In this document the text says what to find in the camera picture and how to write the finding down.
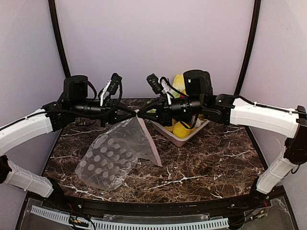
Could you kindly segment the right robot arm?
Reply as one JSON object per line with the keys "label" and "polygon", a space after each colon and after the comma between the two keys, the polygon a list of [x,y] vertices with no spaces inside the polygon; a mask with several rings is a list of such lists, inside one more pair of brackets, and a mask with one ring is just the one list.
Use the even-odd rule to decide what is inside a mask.
{"label": "right robot arm", "polygon": [[268,194],[290,171],[307,162],[307,113],[304,107],[280,108],[252,102],[240,95],[213,94],[209,72],[189,70],[183,74],[186,94],[172,98],[163,88],[165,77],[154,74],[147,82],[159,97],[137,116],[163,126],[187,115],[224,125],[256,127],[285,136],[285,151],[257,178],[252,193]]}

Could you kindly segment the clear dotted zip top bag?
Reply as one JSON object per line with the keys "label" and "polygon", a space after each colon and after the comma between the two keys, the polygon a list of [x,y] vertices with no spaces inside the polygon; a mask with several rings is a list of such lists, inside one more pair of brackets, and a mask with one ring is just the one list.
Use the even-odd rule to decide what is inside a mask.
{"label": "clear dotted zip top bag", "polygon": [[123,184],[139,159],[162,166],[145,121],[136,116],[99,135],[76,166],[75,173],[88,186],[113,191]]}

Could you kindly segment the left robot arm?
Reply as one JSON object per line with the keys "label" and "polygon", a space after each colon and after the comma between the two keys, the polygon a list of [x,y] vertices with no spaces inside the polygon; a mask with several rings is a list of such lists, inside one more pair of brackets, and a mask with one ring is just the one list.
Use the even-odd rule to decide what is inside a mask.
{"label": "left robot arm", "polygon": [[8,159],[7,152],[38,136],[61,130],[76,118],[100,120],[104,126],[135,117],[136,112],[121,103],[122,94],[122,77],[116,73],[100,92],[87,76],[66,78],[57,101],[0,128],[0,182],[45,198],[60,193],[57,182],[16,165]]}

